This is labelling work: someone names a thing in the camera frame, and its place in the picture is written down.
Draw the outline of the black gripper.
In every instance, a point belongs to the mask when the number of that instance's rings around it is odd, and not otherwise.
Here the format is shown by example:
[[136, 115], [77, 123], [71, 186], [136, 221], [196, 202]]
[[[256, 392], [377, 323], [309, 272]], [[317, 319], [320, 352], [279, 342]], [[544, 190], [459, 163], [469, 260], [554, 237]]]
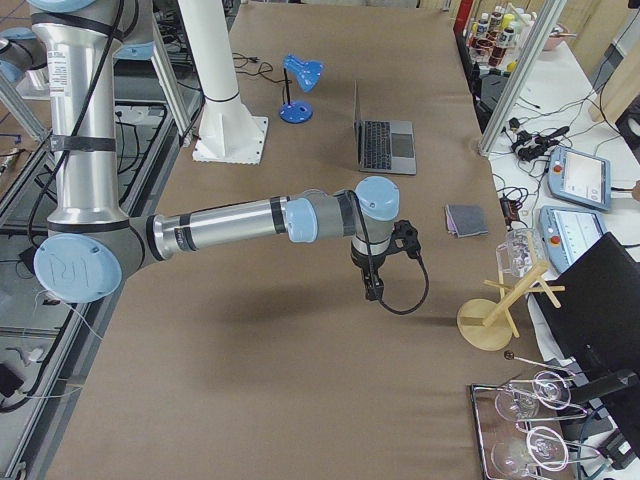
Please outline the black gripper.
[[365, 287], [365, 298], [369, 301], [378, 301], [383, 298], [384, 282], [379, 276], [379, 268], [386, 260], [385, 254], [367, 255], [356, 249], [351, 250], [351, 260], [361, 270], [361, 277]]

